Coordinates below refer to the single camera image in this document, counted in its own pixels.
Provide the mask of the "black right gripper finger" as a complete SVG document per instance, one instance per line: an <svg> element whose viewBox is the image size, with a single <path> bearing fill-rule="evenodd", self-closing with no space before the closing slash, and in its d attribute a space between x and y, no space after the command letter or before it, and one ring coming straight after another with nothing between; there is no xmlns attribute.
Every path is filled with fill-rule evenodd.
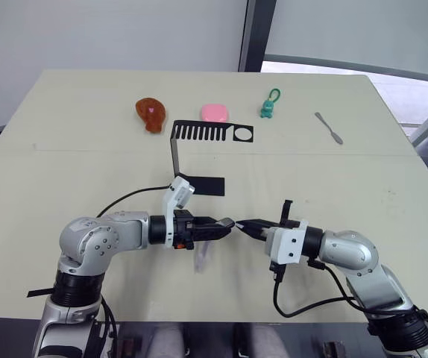
<svg viewBox="0 0 428 358"><path fill-rule="evenodd" d="M262 226L238 224L238 229L253 239L265 239L265 234Z"/></svg>
<svg viewBox="0 0 428 358"><path fill-rule="evenodd" d="M279 224L276 222L267 221L264 219L248 219L243 221L245 227L250 227L252 229L263 229L270 227L279 227Z"/></svg>

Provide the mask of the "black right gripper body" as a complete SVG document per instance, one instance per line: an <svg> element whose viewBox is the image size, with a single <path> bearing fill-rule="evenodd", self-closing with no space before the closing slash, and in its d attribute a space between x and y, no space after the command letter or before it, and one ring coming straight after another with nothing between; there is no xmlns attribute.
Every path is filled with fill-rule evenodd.
<svg viewBox="0 0 428 358"><path fill-rule="evenodd" d="M283 207L281 210L280 220L279 220L279 222L275 222L274 226L288 228L288 229L297 228L300 226L299 221L291 220L289 218L289 213L290 213L290 209L291 209L292 204L293 204L292 200L285 200L284 201Z"/></svg>

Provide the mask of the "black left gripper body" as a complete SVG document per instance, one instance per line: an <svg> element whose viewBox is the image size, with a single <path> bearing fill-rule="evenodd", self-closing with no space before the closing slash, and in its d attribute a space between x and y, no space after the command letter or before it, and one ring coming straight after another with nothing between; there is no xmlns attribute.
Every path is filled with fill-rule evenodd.
<svg viewBox="0 0 428 358"><path fill-rule="evenodd" d="M193 250L195 242L192 238L192 228L195 217L188 210L174 211L174 249Z"/></svg>

